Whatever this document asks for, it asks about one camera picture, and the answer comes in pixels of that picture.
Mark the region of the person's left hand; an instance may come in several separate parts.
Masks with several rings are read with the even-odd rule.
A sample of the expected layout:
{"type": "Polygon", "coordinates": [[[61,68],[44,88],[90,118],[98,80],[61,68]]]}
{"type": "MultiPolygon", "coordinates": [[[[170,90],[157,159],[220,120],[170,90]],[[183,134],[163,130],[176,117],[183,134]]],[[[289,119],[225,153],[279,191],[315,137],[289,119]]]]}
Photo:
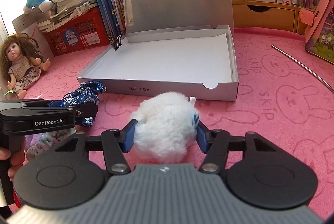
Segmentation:
{"type": "Polygon", "coordinates": [[[13,155],[10,153],[8,149],[1,148],[0,157],[2,160],[10,160],[11,166],[7,171],[7,175],[9,176],[10,180],[14,180],[14,176],[17,173],[17,171],[23,166],[23,163],[25,161],[25,136],[21,142],[20,149],[15,152],[13,155]]]}

